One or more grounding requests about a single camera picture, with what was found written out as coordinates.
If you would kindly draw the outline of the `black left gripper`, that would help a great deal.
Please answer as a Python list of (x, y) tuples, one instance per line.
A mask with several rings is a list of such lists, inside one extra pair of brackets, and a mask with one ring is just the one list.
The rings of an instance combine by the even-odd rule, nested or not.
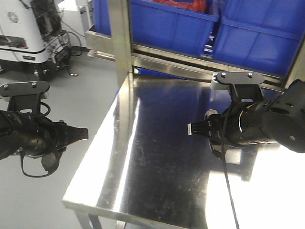
[(47, 117), (3, 111), (0, 112), (0, 158), (5, 159), (18, 150), (24, 156), (42, 157), (60, 152), (68, 145), (88, 139), (88, 129), (53, 122)]

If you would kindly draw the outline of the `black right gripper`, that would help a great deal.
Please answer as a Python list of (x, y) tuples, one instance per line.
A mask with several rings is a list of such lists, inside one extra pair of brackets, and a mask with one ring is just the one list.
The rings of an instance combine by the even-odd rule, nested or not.
[(265, 120), (271, 104), (271, 100), (231, 103), (223, 113), (210, 109), (202, 121), (187, 125), (188, 135), (202, 135), (213, 145), (220, 145), (223, 140), (236, 148), (278, 143), (278, 136)]

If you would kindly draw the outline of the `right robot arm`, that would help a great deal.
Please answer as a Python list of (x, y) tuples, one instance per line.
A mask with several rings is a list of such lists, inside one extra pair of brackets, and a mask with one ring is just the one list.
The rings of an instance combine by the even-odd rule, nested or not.
[(279, 143), (297, 152), (305, 151), (305, 83), (293, 81), (274, 100), (232, 100), (228, 109), (219, 114), (206, 113), (203, 121), (188, 124), (189, 135), (209, 139), (211, 148), (221, 144), (242, 148), (256, 144)]

